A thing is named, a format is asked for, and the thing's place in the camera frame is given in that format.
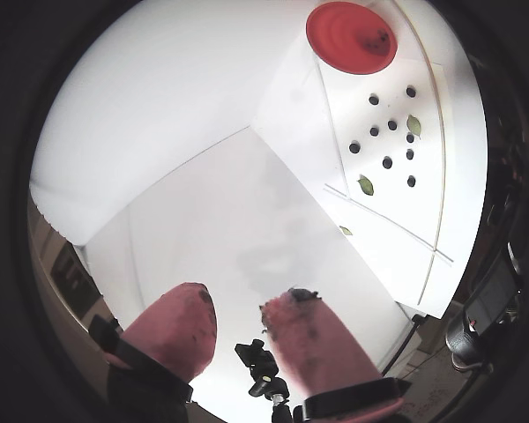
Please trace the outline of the pink sleeved gripper finger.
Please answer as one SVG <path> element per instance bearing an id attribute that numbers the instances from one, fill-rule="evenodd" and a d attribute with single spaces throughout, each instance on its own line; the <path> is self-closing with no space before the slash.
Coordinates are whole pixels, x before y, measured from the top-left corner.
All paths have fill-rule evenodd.
<path id="1" fill-rule="evenodd" d="M 384 377 L 336 313 L 291 288 L 259 307 L 280 370 L 303 395 L 303 422 L 408 422 L 402 383 Z"/>
<path id="2" fill-rule="evenodd" d="M 90 337 L 108 363 L 108 403 L 125 422 L 189 420 L 190 382 L 212 362 L 217 341 L 205 285 L 173 287 L 121 332 L 95 315 Z"/>

